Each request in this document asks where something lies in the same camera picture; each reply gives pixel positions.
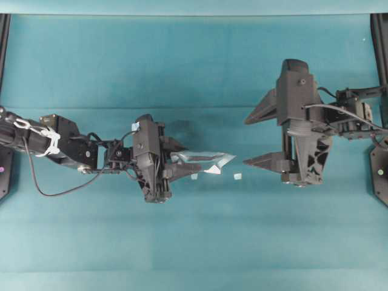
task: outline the black metal frame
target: black metal frame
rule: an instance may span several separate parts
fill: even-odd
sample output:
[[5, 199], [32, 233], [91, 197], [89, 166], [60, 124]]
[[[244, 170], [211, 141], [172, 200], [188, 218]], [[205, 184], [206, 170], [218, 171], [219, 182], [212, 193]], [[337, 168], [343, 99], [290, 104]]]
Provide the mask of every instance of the black metal frame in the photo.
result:
[[[10, 20], [10, 14], [0, 14], [0, 92], [4, 74]], [[0, 145], [0, 199], [5, 197], [9, 192], [13, 155], [14, 151], [12, 149]]]

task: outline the teal backdrop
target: teal backdrop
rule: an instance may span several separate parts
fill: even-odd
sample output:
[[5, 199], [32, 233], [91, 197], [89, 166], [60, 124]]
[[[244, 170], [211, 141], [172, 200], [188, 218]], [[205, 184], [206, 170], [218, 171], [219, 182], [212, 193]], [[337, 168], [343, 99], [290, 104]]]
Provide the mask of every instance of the teal backdrop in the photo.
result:
[[[378, 85], [367, 14], [13, 15], [9, 110], [57, 113], [104, 139], [151, 113], [190, 150], [237, 157], [222, 175], [174, 182], [154, 205], [124, 175], [45, 198], [16, 154], [0, 202], [0, 290], [387, 290], [388, 208], [372, 193], [369, 140], [335, 138], [324, 184], [305, 189], [242, 163], [281, 148], [274, 120], [243, 122], [286, 58], [308, 62], [331, 91]], [[90, 178], [35, 164], [49, 193]]]

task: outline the crumpled plastic bag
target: crumpled plastic bag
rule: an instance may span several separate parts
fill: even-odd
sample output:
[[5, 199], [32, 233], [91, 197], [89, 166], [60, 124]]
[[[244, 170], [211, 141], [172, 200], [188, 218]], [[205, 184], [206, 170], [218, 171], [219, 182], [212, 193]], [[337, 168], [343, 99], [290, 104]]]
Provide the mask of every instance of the crumpled plastic bag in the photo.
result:
[[201, 164], [202, 172], [210, 174], [221, 174], [221, 169], [236, 156], [220, 152], [191, 152], [183, 150], [172, 152], [171, 160], [176, 163]]

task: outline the table surface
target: table surface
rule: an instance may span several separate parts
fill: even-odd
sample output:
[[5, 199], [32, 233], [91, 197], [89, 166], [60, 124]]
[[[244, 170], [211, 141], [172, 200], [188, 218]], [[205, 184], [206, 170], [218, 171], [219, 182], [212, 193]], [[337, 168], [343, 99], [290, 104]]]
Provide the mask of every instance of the table surface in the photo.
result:
[[[386, 290], [388, 208], [372, 193], [369, 140], [335, 138], [324, 184], [305, 189], [242, 163], [281, 148], [275, 121], [243, 121], [283, 59], [308, 62], [331, 91], [378, 85], [369, 15], [14, 15], [8, 41], [9, 110], [57, 113], [105, 139], [151, 113], [191, 150], [237, 157], [154, 205], [124, 175], [39, 196], [16, 154], [0, 203], [2, 290]], [[49, 193], [90, 178], [35, 164]]]

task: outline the wire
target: wire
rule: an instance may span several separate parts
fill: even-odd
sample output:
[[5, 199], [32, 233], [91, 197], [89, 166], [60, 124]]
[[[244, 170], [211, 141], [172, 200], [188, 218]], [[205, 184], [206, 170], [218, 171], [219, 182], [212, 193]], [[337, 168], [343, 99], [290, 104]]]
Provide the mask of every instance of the wire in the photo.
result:
[[382, 150], [388, 152], [388, 147], [385, 147], [385, 146], [381, 145], [381, 144], [378, 142], [378, 140], [376, 139], [376, 134], [371, 133], [371, 134], [370, 134], [370, 139], [372, 140], [373, 144], [374, 144], [376, 147], [378, 147], [379, 149], [382, 149]]
[[34, 163], [32, 161], [32, 157], [31, 157], [31, 153], [30, 153], [30, 150], [28, 148], [28, 143], [27, 143], [27, 140], [26, 138], [23, 136], [22, 139], [23, 139], [23, 142], [24, 142], [24, 147], [25, 147], [25, 152], [28, 154], [28, 161], [30, 162], [30, 168], [31, 168], [31, 175], [32, 175], [32, 180], [35, 184], [35, 187], [36, 189], [38, 190], [38, 192], [40, 194], [42, 194], [43, 196], [46, 196], [46, 197], [55, 197], [55, 196], [61, 196], [61, 195], [65, 195], [65, 194], [69, 194], [69, 193], [72, 193], [72, 192], [75, 192], [79, 189], [82, 189], [88, 185], [90, 185], [91, 183], [93, 183], [102, 173], [103, 171], [105, 170], [105, 167], [107, 166], [108, 164], [108, 161], [111, 159], [111, 157], [113, 156], [113, 154], [116, 152], [117, 148], [122, 144], [123, 140], [129, 136], [129, 134], [133, 134], [134, 132], [128, 132], [126, 133], [120, 140], [120, 142], [118, 142], [113, 150], [112, 150], [112, 154], [111, 156], [109, 157], [109, 159], [106, 160], [106, 162], [104, 163], [104, 166], [102, 167], [102, 169], [92, 178], [90, 179], [89, 181], [87, 181], [86, 183], [80, 185], [80, 186], [77, 186], [77, 187], [74, 187], [74, 188], [71, 188], [69, 190], [66, 190], [66, 191], [63, 191], [63, 192], [59, 192], [59, 193], [55, 193], [55, 194], [46, 194], [44, 193], [40, 188], [39, 188], [39, 185], [38, 185], [38, 180], [36, 179], [36, 173], [35, 173], [35, 167], [34, 167]]
[[380, 129], [382, 132], [388, 132], [388, 129], [385, 129], [384, 127], [380, 127], [364, 118], [361, 118], [359, 116], [357, 116], [356, 114], [346, 110], [346, 109], [342, 109], [341, 107], [337, 107], [337, 106], [334, 106], [334, 105], [328, 105], [328, 104], [311, 104], [311, 105], [305, 105], [304, 108], [312, 108], [312, 107], [323, 107], [323, 108], [327, 108], [327, 109], [332, 109], [332, 110], [336, 110], [336, 111], [339, 111], [339, 112], [342, 112], [342, 113], [345, 113], [371, 127], [375, 127], [376, 129]]
[[39, 185], [38, 185], [38, 181], [36, 179], [36, 173], [35, 173], [35, 167], [34, 167], [34, 163], [32, 161], [32, 157], [31, 157], [31, 153], [30, 153], [30, 150], [28, 149], [28, 144], [27, 144], [27, 140], [25, 139], [25, 137], [23, 136], [22, 137], [23, 139], [23, 142], [24, 142], [24, 147], [25, 147], [25, 151], [27, 152], [28, 154], [28, 161], [30, 162], [30, 168], [31, 168], [31, 175], [32, 175], [32, 180], [35, 184], [35, 187], [36, 189], [38, 190], [38, 192], [40, 194], [42, 194], [43, 196], [47, 196], [47, 197], [54, 197], [54, 196], [60, 196], [60, 195], [65, 195], [65, 194], [69, 194], [69, 193], [72, 193], [74, 191], [77, 191], [81, 188], [84, 188], [88, 185], [90, 185], [92, 182], [95, 181], [95, 179], [97, 179], [101, 174], [102, 174], [102, 171], [104, 170], [104, 168], [102, 168], [98, 173], [97, 175], [95, 175], [91, 180], [87, 181], [86, 183], [80, 185], [80, 186], [77, 186], [77, 187], [74, 187], [74, 188], [71, 188], [69, 190], [66, 190], [66, 191], [63, 191], [63, 192], [59, 192], [59, 193], [56, 193], [56, 194], [46, 194], [44, 193], [40, 188], [39, 188]]
[[323, 91], [323, 92], [329, 94], [331, 97], [336, 98], [336, 96], [325, 87], [319, 87], [319, 88], [317, 88], [317, 90]]

